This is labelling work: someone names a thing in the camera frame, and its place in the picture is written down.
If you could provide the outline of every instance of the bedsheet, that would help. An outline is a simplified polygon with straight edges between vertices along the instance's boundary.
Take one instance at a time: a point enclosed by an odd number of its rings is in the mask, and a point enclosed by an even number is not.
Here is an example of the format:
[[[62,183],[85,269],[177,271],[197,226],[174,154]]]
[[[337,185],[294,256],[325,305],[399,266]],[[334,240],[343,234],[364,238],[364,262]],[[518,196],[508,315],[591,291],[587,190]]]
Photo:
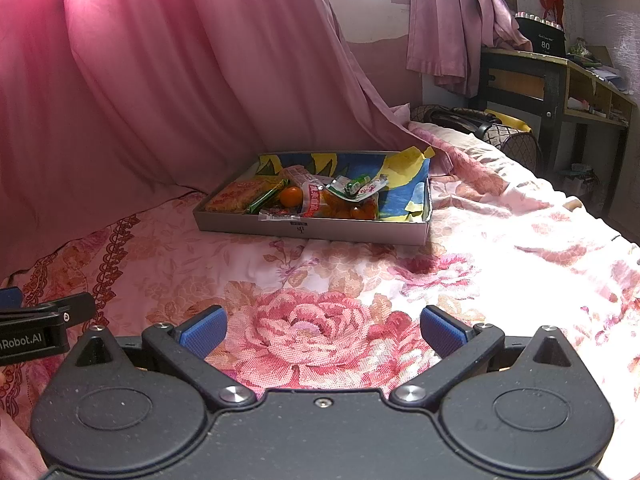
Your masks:
[[[639,248],[493,147],[432,124],[409,128],[454,164],[454,175],[431,179],[423,247],[200,232],[191,209],[202,194],[193,192],[73,240],[10,281],[28,304],[89,291],[98,322],[116,335],[220,304],[228,333],[207,361],[258,392],[388,394],[438,361],[420,338],[425,303],[509,335],[554,324],[616,415],[602,470],[614,480],[638,475]],[[4,369],[0,402],[21,430],[61,360]],[[11,418],[0,432],[17,431]],[[12,449],[0,439],[3,456],[21,458],[0,458],[2,478],[35,478],[44,467],[28,443]]]

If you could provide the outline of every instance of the blue gripper pad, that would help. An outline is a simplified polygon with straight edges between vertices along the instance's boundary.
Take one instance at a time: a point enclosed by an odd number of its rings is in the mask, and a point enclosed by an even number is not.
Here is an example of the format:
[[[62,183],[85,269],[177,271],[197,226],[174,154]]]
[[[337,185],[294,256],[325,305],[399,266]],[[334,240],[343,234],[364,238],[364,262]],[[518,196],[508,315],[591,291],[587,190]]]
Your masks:
[[[453,354],[471,338],[472,329],[435,306],[420,314],[422,338],[441,358]]]
[[[226,336],[226,313],[219,305],[210,306],[174,329],[174,337],[200,359],[208,356]]]
[[[18,287],[0,288],[0,310],[4,308],[20,308],[22,300],[22,291]]]

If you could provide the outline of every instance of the screw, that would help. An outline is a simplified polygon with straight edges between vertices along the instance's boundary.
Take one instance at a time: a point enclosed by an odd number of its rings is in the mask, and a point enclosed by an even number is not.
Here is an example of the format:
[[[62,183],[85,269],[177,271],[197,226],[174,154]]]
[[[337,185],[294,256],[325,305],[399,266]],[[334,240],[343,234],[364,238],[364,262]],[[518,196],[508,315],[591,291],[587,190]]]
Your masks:
[[[404,402],[415,402],[416,400],[423,400],[427,396],[427,392],[420,386],[414,386],[413,384],[406,384],[400,386],[395,390],[396,397]]]
[[[220,398],[225,402],[232,402],[233,404],[240,404],[245,402],[251,397],[251,390],[244,386],[227,386],[220,390]]]
[[[328,408],[329,406],[331,406],[334,402],[331,399],[325,399],[324,397],[322,399],[316,399],[314,400],[314,404],[318,407],[318,408]]]

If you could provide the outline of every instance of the blue and yellow painted paper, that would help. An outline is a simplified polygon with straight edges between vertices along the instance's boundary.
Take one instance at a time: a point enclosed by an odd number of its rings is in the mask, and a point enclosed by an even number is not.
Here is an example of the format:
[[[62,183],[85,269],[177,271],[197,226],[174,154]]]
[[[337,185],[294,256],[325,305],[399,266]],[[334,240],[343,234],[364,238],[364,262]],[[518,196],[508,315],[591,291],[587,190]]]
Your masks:
[[[429,174],[428,148],[418,148],[385,155],[383,153],[279,153],[261,155],[256,174],[275,175],[282,168],[304,166],[311,174],[357,178],[364,174],[376,178],[386,174],[388,188],[378,193],[380,220],[388,222],[421,222],[424,211],[424,186]]]

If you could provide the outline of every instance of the wooden desk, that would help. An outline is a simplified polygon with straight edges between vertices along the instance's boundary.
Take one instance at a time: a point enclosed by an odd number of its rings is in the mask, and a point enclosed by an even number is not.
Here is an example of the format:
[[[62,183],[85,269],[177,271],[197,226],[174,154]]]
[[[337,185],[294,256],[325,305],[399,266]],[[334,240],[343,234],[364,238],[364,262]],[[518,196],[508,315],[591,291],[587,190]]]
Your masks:
[[[569,97],[586,100],[607,117],[568,108]],[[542,150],[542,176],[554,176],[562,122],[577,123],[572,161],[581,162],[588,125],[605,125],[618,130],[618,149],[609,181],[602,216],[609,213],[622,160],[628,125],[610,118],[612,109],[621,111],[627,121],[636,105],[631,98],[595,74],[561,57],[485,48],[482,50],[480,87],[471,106],[484,110],[487,102],[498,103],[540,116],[538,142]]]

